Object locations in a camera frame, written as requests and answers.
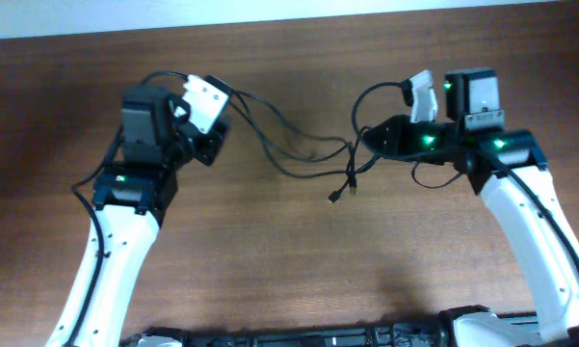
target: cable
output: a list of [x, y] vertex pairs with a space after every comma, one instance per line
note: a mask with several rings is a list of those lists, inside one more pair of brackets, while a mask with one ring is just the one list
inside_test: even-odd
[[[362, 128], [360, 129], [360, 132], [364, 132], [365, 130], [369, 130], [371, 129], [370, 126], [362, 126]], [[356, 190], [357, 190], [357, 180], [355, 178], [355, 176], [357, 174], [363, 174], [367, 171], [369, 171], [377, 162], [377, 160], [379, 159], [377, 157], [377, 155], [373, 155], [373, 157], [366, 162], [364, 165], [362, 165], [359, 169], [355, 169], [355, 155], [357, 154], [357, 148], [359, 147], [359, 139], [355, 140], [355, 145], [354, 145], [354, 152], [352, 155], [352, 158], [350, 159], [349, 163], [347, 163], [347, 169], [346, 171], [347, 173], [347, 179], [345, 180], [345, 183], [340, 187], [340, 189], [332, 192], [329, 197], [328, 200], [329, 202], [336, 202], [338, 199], [340, 199], [340, 196], [343, 194], [343, 191], [345, 190], [345, 188], [347, 188], [347, 186], [350, 186], [350, 190], [351, 190], [351, 194], [354, 195]]]
[[187, 74], [181, 73], [181, 72], [175, 72], [175, 71], [155, 71], [150, 73], [148, 76], [146, 76], [142, 82], [140, 84], [146, 84], [147, 82], [149, 82], [152, 78], [158, 77], [158, 76], [173, 76], [173, 77], [179, 77], [181, 79], [183, 79], [185, 82], [187, 82], [189, 80], [189, 76]]
[[[345, 171], [342, 170], [337, 170], [337, 171], [330, 171], [330, 172], [323, 172], [323, 173], [312, 173], [312, 174], [298, 174], [298, 173], [290, 173], [287, 170], [285, 170], [282, 166], [280, 166], [280, 164], [276, 161], [276, 159], [274, 158], [274, 156], [272, 155], [272, 153], [269, 150], [269, 147], [272, 147], [274, 150], [276, 150], [278, 148], [278, 152], [283, 154], [283, 155], [287, 155], [290, 158], [294, 158], [293, 155], [286, 153], [284, 150], [280, 149], [279, 147], [277, 147], [276, 144], [274, 144], [272, 141], [270, 141], [266, 135], [261, 132], [261, 130], [259, 130], [258, 126], [256, 125], [256, 123], [254, 122], [254, 120], [252, 120], [251, 117], [249, 117], [247, 114], [244, 113], [244, 111], [240, 110], [239, 107], [237, 107], [234, 103], [230, 102], [229, 105], [236, 110], [236, 112], [238, 112], [238, 114], [240, 116], [242, 116], [243, 119], [245, 119], [250, 126], [255, 130], [255, 132], [257, 132], [257, 134], [259, 135], [260, 141], [263, 145], [263, 150], [264, 153], [266, 154], [266, 157], [268, 158], [268, 160], [270, 160], [270, 162], [272, 163], [272, 165], [274, 165], [281, 173], [288, 175], [290, 177], [293, 178], [315, 178], [315, 177], [321, 177], [321, 176], [325, 176], [325, 175], [331, 175], [331, 174], [345, 174]], [[340, 151], [336, 151], [335, 153], [326, 156], [325, 158], [321, 158], [321, 159], [330, 159], [332, 156], [337, 155], [338, 153], [340, 153], [342, 150]], [[297, 157], [298, 161], [304, 161], [304, 162], [308, 162], [308, 163], [317, 163], [317, 162], [321, 162], [321, 159], [307, 159], [307, 158], [299, 158]]]
[[96, 170], [94, 170], [88, 177], [70, 186], [70, 191], [84, 205], [84, 208], [86, 208], [86, 212], [88, 212], [90, 218], [92, 219], [92, 224], [96, 229], [96, 240], [98, 241], [98, 251], [96, 253], [96, 265], [94, 266], [94, 272], [92, 273], [90, 285], [88, 287], [84, 303], [81, 307], [81, 310], [79, 311], [77, 321], [75, 321], [75, 325], [73, 327], [72, 332], [70, 333], [70, 337], [68, 338], [68, 341], [65, 343], [66, 347], [74, 346], [75, 339], [79, 334], [79, 330], [81, 329], [82, 324], [84, 323], [86, 313], [88, 312], [88, 307], [90, 306], [90, 301], [92, 300], [92, 294], [94, 292], [94, 289], [96, 288], [98, 277], [100, 276], [100, 270], [103, 265], [103, 258], [105, 257], [105, 242], [103, 239], [103, 231], [101, 229], [100, 223], [98, 222], [98, 218], [96, 217], [96, 214], [94, 213], [94, 210], [92, 209], [90, 203], [86, 200], [86, 198], [84, 198], [84, 196], [81, 195], [81, 193], [79, 193], [78, 188], [93, 180], [100, 173], [103, 167], [110, 164], [114, 160], [114, 158], [116, 157], [116, 153], [118, 152], [119, 144], [121, 142], [121, 135], [122, 135], [122, 126], [120, 126], [120, 128], [118, 129], [118, 132], [114, 137], [114, 140], [110, 144], [109, 149], [105, 154], [105, 158], [103, 158], [103, 161], [98, 165]]
[[415, 177], [415, 172], [417, 171], [417, 167], [420, 166], [420, 164], [422, 164], [422, 163], [421, 163], [421, 162], [416, 162], [416, 163], [415, 163], [415, 166], [413, 167], [413, 169], [411, 169], [411, 178], [413, 178], [413, 181], [414, 181], [415, 183], [417, 183], [419, 186], [422, 186], [422, 187], [428, 188], [428, 189], [439, 189], [439, 188], [446, 187], [446, 186], [454, 183], [455, 180], [461, 178], [462, 175], [464, 174], [464, 173], [456, 173], [456, 175], [455, 175], [454, 177], [450, 178], [450, 180], [448, 180], [447, 182], [445, 182], [445, 183], [443, 183], [443, 184], [439, 184], [439, 185], [436, 185], [436, 186], [429, 186], [429, 185], [423, 184], [422, 182], [420, 182], [419, 180], [417, 180], [417, 178]]
[[557, 224], [557, 221], [555, 221], [550, 210], [548, 210], [546, 206], [544, 206], [541, 203], [540, 198], [535, 193], [533, 193], [531, 188], [529, 188], [529, 186], [512, 169], [510, 169], [507, 165], [502, 163], [497, 157], [493, 156], [492, 154], [476, 148], [465, 147], [463, 148], [463, 150], [486, 159], [495, 169], [511, 177], [518, 184], [518, 186], [522, 188], [527, 197], [529, 197], [529, 200], [531, 200], [531, 202], [538, 208], [541, 215], [546, 219], [546, 221], [548, 222], [550, 227], [552, 227], [553, 231], [555, 232], [561, 243], [566, 248], [566, 251], [569, 254], [569, 257], [571, 258], [571, 261], [574, 264], [574, 267], [576, 268], [576, 272], [578, 273], [579, 277], [578, 254], [576, 253], [573, 246], [569, 242], [569, 239], [567, 239], [566, 235], [563, 233], [561, 227], [559, 227], [559, 224]]
[[251, 98], [257, 102], [262, 103], [263, 105], [267, 106], [279, 119], [280, 122], [289, 130], [295, 132], [298, 135], [302, 135], [307, 139], [310, 140], [315, 140], [315, 141], [338, 141], [341, 142], [342, 144], [344, 144], [345, 146], [348, 145], [348, 141], [338, 137], [338, 136], [317, 136], [317, 135], [312, 135], [309, 134], [305, 131], [300, 130], [297, 126], [295, 126], [294, 124], [292, 124], [289, 120], [287, 120], [286, 117], [284, 117], [282, 115], [282, 113], [280, 113], [280, 111], [269, 101], [261, 98], [260, 96], [257, 96], [255, 94], [251, 94], [251, 93], [245, 93], [245, 92], [241, 92], [241, 91], [234, 91], [236, 95], [240, 95], [240, 96], [246, 96], [248, 98]]

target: green led light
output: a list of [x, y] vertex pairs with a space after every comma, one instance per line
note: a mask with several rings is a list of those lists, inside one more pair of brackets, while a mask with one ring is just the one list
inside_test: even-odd
[[493, 143], [494, 146], [497, 147], [497, 149], [501, 149], [505, 145], [505, 142], [499, 139], [494, 140]]
[[434, 142], [434, 140], [436, 140], [435, 136], [428, 136], [428, 135], [424, 136], [424, 143], [426, 145], [431, 145]]

